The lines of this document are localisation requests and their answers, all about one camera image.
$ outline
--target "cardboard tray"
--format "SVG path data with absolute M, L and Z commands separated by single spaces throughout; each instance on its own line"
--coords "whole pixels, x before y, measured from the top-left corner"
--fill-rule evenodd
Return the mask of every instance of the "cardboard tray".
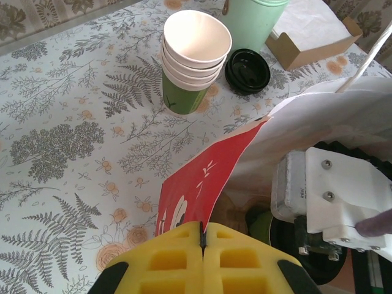
M 266 45 L 285 70 L 304 66 L 345 52 L 362 36 L 361 28 L 352 18 L 346 17 L 342 22 L 352 36 L 323 47 L 300 51 L 285 32 L 276 40 L 270 35 Z

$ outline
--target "white paper bag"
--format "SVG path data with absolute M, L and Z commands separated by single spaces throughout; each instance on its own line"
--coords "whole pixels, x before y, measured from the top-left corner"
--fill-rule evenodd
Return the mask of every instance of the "white paper bag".
M 268 115 L 237 163 L 227 189 L 266 194 L 273 168 L 290 150 L 339 140 L 381 160 L 392 160 L 392 79 L 361 77 L 342 94 L 346 79 L 317 84 L 284 100 Z

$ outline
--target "paper cup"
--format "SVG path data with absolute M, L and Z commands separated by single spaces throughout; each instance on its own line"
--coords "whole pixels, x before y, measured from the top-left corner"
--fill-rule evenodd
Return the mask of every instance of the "paper cup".
M 167 58 L 165 56 L 165 54 L 161 51 L 161 57 L 162 57 L 162 64 L 164 64 L 164 66 L 166 67 L 166 69 L 172 74 L 174 75 L 177 79 L 184 81 L 186 83 L 189 84 L 193 84 L 193 85 L 200 85 L 200 84 L 205 84 L 208 83 L 209 81 L 211 81 L 218 72 L 221 71 L 222 67 L 218 68 L 212 75 L 209 75 L 207 77 L 201 77 L 201 78 L 197 78 L 197 77 L 191 77 L 189 75 L 185 75 L 182 72 L 178 71 L 177 69 L 175 69 L 168 61 Z
M 164 25 L 164 39 L 174 59 L 194 69 L 216 66 L 232 47 L 232 37 L 225 25 L 196 10 L 171 15 Z
M 172 112 L 179 115 L 187 115 L 194 112 L 208 88 L 216 81 L 219 73 L 208 83 L 192 85 L 177 79 L 172 75 L 165 65 L 162 65 L 162 92 L 164 103 Z
M 191 76 L 191 77 L 196 77 L 196 78 L 203 78 L 203 77 L 208 77 L 209 75 L 215 74 L 218 69 L 221 70 L 223 68 L 226 57 L 218 63 L 214 67 L 210 67 L 209 69 L 193 69 L 191 67 L 187 67 L 184 64 L 179 63 L 177 60 L 174 59 L 172 55 L 167 51 L 165 40 L 162 41 L 162 47 L 161 47 L 161 55 L 165 55 L 167 62 L 174 67 L 176 70 L 179 72 L 182 72 L 185 75 Z

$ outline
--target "green cup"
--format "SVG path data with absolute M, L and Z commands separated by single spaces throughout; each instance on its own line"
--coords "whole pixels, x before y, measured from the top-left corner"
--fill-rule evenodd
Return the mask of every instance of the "green cup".
M 179 115 L 194 112 L 218 75 L 219 72 L 208 83 L 193 85 L 177 79 L 162 65 L 162 90 L 165 105 Z

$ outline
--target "red paper bag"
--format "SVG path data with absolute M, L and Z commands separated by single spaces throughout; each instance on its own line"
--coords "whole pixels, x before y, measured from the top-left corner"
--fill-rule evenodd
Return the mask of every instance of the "red paper bag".
M 156 236 L 190 221 L 203 222 L 205 229 L 239 157 L 265 122 L 254 122 L 215 142 L 166 179 L 160 193 Z

